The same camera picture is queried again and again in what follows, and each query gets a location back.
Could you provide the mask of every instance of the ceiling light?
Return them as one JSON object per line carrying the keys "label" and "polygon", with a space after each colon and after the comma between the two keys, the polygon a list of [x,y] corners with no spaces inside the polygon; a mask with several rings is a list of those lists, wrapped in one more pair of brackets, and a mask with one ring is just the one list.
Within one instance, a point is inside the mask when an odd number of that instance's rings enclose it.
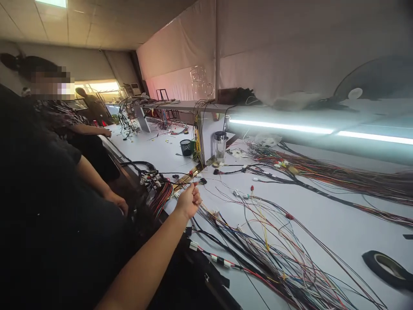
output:
{"label": "ceiling light", "polygon": [[233,120],[231,118],[229,119],[229,122],[235,123],[235,124],[251,125],[251,126],[297,130],[297,131],[303,131],[303,132],[309,132],[309,133],[331,134],[334,131],[333,129],[326,129],[326,128],[296,126],[296,125],[287,125],[287,124],[275,124],[275,123],[265,123],[265,122],[256,122],[256,121],[240,121],[240,120]]}
{"label": "ceiling light", "polygon": [[36,0],[37,2],[67,8],[66,0]]}
{"label": "ceiling light", "polygon": [[413,139],[408,139],[408,138],[373,135],[373,134],[369,134],[369,133],[355,133],[355,132],[351,132],[351,131],[340,131],[337,135],[339,135],[339,136],[349,136],[349,137],[353,137],[353,138],[362,138],[362,139],[370,139],[370,140],[378,140],[378,141],[386,141],[386,142],[394,142],[394,143],[412,144],[413,145]]}

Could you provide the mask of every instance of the hair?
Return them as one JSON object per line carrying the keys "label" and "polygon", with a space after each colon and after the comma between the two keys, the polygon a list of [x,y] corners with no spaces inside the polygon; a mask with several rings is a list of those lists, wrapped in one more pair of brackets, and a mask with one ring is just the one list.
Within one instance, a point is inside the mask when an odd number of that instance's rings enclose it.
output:
{"label": "hair", "polygon": [[24,79],[31,81],[36,72],[45,72],[50,77],[67,79],[69,76],[55,63],[37,56],[13,56],[8,53],[0,54],[1,62],[10,70],[16,71]]}

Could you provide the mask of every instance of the workbench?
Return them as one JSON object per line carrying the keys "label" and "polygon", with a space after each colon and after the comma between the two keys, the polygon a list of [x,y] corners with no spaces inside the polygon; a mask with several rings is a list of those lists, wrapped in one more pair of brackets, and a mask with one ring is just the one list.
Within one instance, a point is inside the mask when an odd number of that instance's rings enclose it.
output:
{"label": "workbench", "polygon": [[[123,139],[126,138],[129,131],[122,130],[120,125],[113,124],[105,128],[112,131],[112,137],[109,140],[131,161],[148,161],[160,172],[181,171],[188,173],[197,165],[191,156],[182,156],[179,144],[184,139],[192,139],[193,126],[188,126],[189,134],[175,136],[168,135],[165,131],[157,131],[155,126],[151,124],[152,132],[131,133],[126,140]],[[108,145],[120,156],[116,148],[113,148],[110,144]]]}
{"label": "workbench", "polygon": [[[385,173],[394,173],[407,168],[398,164],[385,163],[368,158],[360,158],[305,146],[289,144],[289,147],[297,152],[316,159],[334,161],[334,164],[337,165],[346,165]],[[246,150],[247,146],[242,140],[237,140],[235,145],[230,146],[229,149]],[[230,154],[226,154],[225,162],[227,164],[253,163],[250,159],[235,158]],[[240,167],[223,166],[220,167],[220,170],[229,172],[238,170],[239,168]],[[244,217],[243,206],[232,202],[224,202],[222,199],[225,199],[225,197],[220,195],[215,187],[224,194],[235,198],[233,194],[234,189],[250,194],[250,187],[251,185],[254,185],[254,195],[271,200],[290,212],[291,215],[303,223],[327,247],[338,254],[350,267],[352,267],[369,284],[389,309],[410,309],[413,304],[412,297],[402,294],[400,291],[383,282],[365,265],[361,257],[363,253],[370,250],[380,251],[389,255],[404,266],[404,268],[412,272],[413,260],[411,257],[413,255],[413,244],[411,240],[406,240],[402,236],[403,234],[410,233],[408,229],[394,223],[383,221],[358,209],[335,202],[297,185],[254,182],[253,177],[256,176],[249,173],[239,172],[228,175],[214,175],[213,172],[213,167],[207,167],[202,171],[202,175],[208,183],[206,185],[199,185],[201,197],[205,206],[209,210],[220,211],[230,226],[236,227],[238,224],[242,225],[247,220],[254,219],[253,214],[247,209],[246,220]],[[274,172],[273,170],[271,170],[271,173],[278,177],[285,177],[281,173]],[[326,191],[325,188],[321,188],[309,179],[303,177],[298,178],[306,184],[322,191]],[[333,196],[361,205],[368,205],[360,194],[355,194],[343,189],[329,190],[337,193],[330,193]],[[365,199],[380,210],[413,218],[413,208],[409,206],[391,203],[366,195]],[[171,200],[167,203],[164,209],[167,213],[171,213],[175,205],[176,200]],[[195,219],[203,230],[215,235],[219,240],[225,243],[224,239],[199,214],[195,215]],[[250,222],[250,224],[258,234],[263,235],[260,223]],[[356,287],[351,279],[345,275],[344,271],[339,268],[339,266],[307,233],[299,228],[293,221],[291,224],[295,235],[305,246],[312,260],[324,272],[337,277],[352,287]],[[252,236],[247,225],[242,226],[242,228],[245,233]],[[268,234],[267,237],[270,244],[279,244],[275,237],[270,234]],[[205,236],[195,233],[192,235],[191,239],[198,242],[199,246],[206,251],[237,263],[234,257],[215,243],[211,242]],[[229,270],[224,267],[217,268],[223,276],[230,279],[231,285],[229,292],[243,309],[267,309],[267,306],[262,301],[260,295],[270,309],[290,309],[289,305],[281,297],[253,276],[247,276],[246,273],[237,269]],[[376,309],[372,303],[350,291],[345,290],[345,294],[358,309]]]}

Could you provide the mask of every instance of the black clothing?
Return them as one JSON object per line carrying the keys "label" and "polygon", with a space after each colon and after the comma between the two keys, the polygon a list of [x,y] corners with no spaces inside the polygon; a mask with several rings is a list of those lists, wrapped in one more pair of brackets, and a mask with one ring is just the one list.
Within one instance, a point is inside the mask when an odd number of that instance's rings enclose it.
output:
{"label": "black clothing", "polygon": [[78,176],[80,151],[0,90],[0,308],[93,309],[134,252],[126,220]]}
{"label": "black clothing", "polygon": [[96,135],[73,133],[68,143],[82,152],[105,182],[116,180],[120,172],[110,158],[102,140]]}

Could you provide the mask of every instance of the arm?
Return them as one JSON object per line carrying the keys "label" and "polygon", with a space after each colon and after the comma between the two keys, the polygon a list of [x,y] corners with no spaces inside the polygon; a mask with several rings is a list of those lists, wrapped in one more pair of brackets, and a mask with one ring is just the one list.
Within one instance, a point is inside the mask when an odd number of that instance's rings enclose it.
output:
{"label": "arm", "polygon": [[97,191],[103,198],[108,201],[113,202],[119,208],[121,208],[123,214],[126,216],[128,214],[129,207],[126,201],[116,195],[108,184],[100,177],[98,172],[93,168],[91,163],[82,156],[77,164],[77,172],[80,177],[89,184],[95,191]]}
{"label": "arm", "polygon": [[202,202],[192,183],[161,228],[121,270],[95,310],[140,310],[149,305],[191,217]]}
{"label": "arm", "polygon": [[82,135],[104,135],[108,138],[112,136],[112,132],[110,130],[107,130],[106,128],[102,127],[95,127],[95,126],[89,126],[85,124],[76,124],[72,126],[68,126],[68,128],[78,134]]}

